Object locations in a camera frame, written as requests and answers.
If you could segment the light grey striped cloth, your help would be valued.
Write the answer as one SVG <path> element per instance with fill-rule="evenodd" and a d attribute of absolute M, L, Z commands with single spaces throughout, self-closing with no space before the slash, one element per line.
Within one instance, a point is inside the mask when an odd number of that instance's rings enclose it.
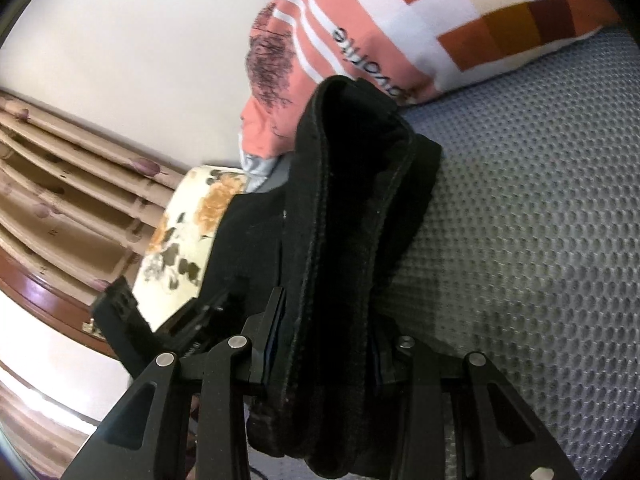
<path fill-rule="evenodd" d="M 273 158 L 251 155 L 243 148 L 244 136 L 239 133 L 240 164 L 246 175 L 247 193 L 267 193 L 284 185 L 290 172 L 292 153 Z"/>

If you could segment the floral cream pillow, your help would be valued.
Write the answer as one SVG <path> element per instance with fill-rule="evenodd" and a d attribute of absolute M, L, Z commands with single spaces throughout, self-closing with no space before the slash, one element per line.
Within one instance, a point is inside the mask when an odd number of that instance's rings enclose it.
<path fill-rule="evenodd" d="M 219 223 L 246 186 L 242 171 L 216 166 L 194 167 L 179 183 L 132 285 L 151 330 L 200 294 Z"/>

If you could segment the black pants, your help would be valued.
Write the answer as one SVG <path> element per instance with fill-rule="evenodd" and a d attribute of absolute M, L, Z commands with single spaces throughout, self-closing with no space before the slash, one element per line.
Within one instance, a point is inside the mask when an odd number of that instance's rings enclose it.
<path fill-rule="evenodd" d="M 286 181 L 233 197 L 215 235 L 200 296 L 235 293 L 236 322 L 285 292 L 267 385 L 248 440 L 346 474 L 381 417 L 378 348 L 390 333 L 390 281 L 423 222 L 442 149 L 362 79 L 319 84 L 299 119 Z"/>

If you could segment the grey mesh mattress pad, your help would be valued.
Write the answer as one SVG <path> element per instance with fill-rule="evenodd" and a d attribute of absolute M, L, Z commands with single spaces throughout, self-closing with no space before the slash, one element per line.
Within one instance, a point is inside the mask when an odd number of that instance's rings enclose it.
<path fill-rule="evenodd" d="M 605 477 L 639 423 L 638 44 L 610 26 L 398 110 L 442 156 L 384 302 L 381 417 L 341 478 L 390 478 L 402 336 L 445 356 L 486 354 L 577 479 Z M 248 461 L 255 479 L 322 477 L 252 446 Z"/>

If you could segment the beige patterned curtain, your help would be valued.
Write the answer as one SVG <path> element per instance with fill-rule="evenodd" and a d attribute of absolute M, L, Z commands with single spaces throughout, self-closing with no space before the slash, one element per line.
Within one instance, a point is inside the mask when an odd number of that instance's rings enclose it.
<path fill-rule="evenodd" d="M 1 248 L 83 304 L 134 278 L 183 178 L 9 93 L 1 96 Z"/>

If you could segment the wooden bed frame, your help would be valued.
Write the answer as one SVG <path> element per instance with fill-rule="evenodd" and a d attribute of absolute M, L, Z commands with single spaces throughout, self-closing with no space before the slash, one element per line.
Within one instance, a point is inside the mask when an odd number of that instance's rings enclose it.
<path fill-rule="evenodd" d="M 1 290 L 39 321 L 96 352 L 116 358 L 111 346 L 84 329 L 91 324 L 89 308 L 58 292 L 1 251 Z"/>

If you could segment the pink checked pillow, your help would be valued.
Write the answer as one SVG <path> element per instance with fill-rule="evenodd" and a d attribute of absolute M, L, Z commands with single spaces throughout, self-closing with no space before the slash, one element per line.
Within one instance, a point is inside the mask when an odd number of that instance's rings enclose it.
<path fill-rule="evenodd" d="M 263 159 L 291 151 L 308 100 L 331 76 L 419 104 L 617 19 L 608 0 L 272 0 L 250 31 L 242 149 Z"/>

